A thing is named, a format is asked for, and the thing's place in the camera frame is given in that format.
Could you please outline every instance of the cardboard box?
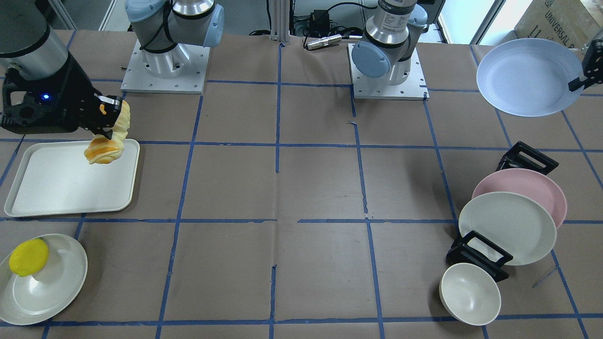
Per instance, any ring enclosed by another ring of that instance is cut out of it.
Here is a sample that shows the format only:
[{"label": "cardboard box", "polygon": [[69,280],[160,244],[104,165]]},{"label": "cardboard box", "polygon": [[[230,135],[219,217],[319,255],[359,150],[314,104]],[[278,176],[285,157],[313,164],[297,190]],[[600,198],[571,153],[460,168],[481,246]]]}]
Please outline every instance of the cardboard box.
[{"label": "cardboard box", "polygon": [[515,26],[517,37],[538,37],[581,48],[603,27],[603,0],[533,0]]}]

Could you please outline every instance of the metal connector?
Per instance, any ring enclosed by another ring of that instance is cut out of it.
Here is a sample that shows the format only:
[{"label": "metal connector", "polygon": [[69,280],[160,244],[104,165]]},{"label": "metal connector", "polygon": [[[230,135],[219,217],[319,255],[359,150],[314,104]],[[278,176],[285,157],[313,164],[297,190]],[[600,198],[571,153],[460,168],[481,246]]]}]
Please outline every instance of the metal connector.
[{"label": "metal connector", "polygon": [[334,36],[327,36],[322,39],[318,39],[316,41],[308,43],[308,51],[313,51],[315,49],[337,45],[340,41],[341,41],[341,34],[336,34]]}]

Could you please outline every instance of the light blue joint cover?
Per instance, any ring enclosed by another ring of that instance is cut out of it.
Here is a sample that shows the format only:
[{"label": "light blue joint cover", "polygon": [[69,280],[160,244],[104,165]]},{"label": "light blue joint cover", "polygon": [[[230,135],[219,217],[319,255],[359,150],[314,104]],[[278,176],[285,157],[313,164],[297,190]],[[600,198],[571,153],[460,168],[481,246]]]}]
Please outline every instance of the light blue joint cover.
[{"label": "light blue joint cover", "polygon": [[224,32],[224,7],[219,4],[214,5],[212,19],[209,22],[207,28],[207,34],[205,34],[205,40],[203,46],[205,47],[216,47],[222,40],[222,33]]},{"label": "light blue joint cover", "polygon": [[416,27],[425,27],[427,25],[427,18],[427,11],[423,7],[416,5],[412,10],[411,17],[408,19],[408,24]]},{"label": "light blue joint cover", "polygon": [[359,41],[352,49],[352,61],[358,70],[370,78],[381,78],[390,71],[387,55],[370,42]]},{"label": "light blue joint cover", "polygon": [[130,22],[139,22],[157,13],[167,0],[126,0],[125,13]]}]

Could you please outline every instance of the white plate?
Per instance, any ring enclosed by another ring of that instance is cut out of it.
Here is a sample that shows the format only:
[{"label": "white plate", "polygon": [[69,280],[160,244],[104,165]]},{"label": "white plate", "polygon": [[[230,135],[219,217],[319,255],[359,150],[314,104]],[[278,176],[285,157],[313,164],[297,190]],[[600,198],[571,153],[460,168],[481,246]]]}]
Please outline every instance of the white plate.
[{"label": "white plate", "polygon": [[[461,236],[475,230],[513,256],[507,265],[526,265],[544,258],[555,245],[557,229],[549,213],[530,198],[511,192],[482,194],[458,217]],[[469,246],[491,261],[501,255],[473,239]]]},{"label": "white plate", "polygon": [[89,141],[53,142],[28,148],[4,211],[11,217],[108,212],[132,201],[140,145],[124,140],[122,156],[110,164],[88,164]]},{"label": "white plate", "polygon": [[40,236],[50,253],[46,265],[37,273],[20,277],[0,264],[0,319],[14,325],[43,322],[65,309],[80,292],[88,260],[81,244],[70,236]]},{"label": "white plate", "polygon": [[583,88],[568,82],[582,74],[578,58],[544,39],[517,39],[492,49],[479,63],[478,88],[492,106],[512,115],[544,116],[573,104]]}]

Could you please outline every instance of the yellow toy fruit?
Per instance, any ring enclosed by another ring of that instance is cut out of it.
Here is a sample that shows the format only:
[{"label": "yellow toy fruit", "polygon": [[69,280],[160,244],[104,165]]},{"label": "yellow toy fruit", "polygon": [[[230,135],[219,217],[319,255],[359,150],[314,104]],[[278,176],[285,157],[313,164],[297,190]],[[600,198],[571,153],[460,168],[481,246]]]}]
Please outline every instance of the yellow toy fruit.
[{"label": "yellow toy fruit", "polygon": [[23,242],[17,246],[8,259],[8,266],[14,274],[26,277],[41,270],[48,260],[48,245],[40,238]]}]

